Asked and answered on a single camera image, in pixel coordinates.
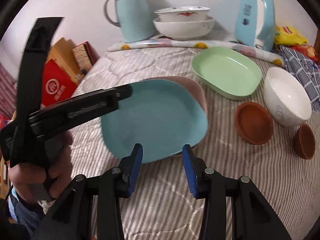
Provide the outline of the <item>person's left hand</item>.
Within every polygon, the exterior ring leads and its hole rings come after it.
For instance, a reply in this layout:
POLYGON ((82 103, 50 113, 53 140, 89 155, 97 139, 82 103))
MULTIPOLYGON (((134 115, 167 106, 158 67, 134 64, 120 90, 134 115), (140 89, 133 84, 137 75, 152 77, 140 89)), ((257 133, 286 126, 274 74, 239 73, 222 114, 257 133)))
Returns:
POLYGON ((9 169, 9 177, 16 189, 17 194, 28 204, 35 204, 36 199, 30 190, 30 184, 42 184, 46 180, 46 175, 55 179, 49 188, 49 195, 57 198, 71 181, 73 165, 71 163, 72 135, 69 131, 58 136, 62 140, 58 159, 46 172, 43 168, 21 163, 9 169))

